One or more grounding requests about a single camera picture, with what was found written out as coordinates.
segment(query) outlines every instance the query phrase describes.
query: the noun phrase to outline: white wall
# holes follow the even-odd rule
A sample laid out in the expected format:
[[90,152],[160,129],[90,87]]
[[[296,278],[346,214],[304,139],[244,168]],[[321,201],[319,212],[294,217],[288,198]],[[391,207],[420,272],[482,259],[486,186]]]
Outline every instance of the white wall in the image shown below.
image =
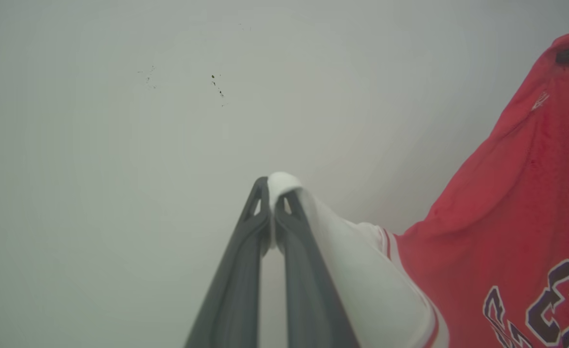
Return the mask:
[[0,0],[0,348],[181,346],[276,170],[403,232],[568,32],[569,0]]

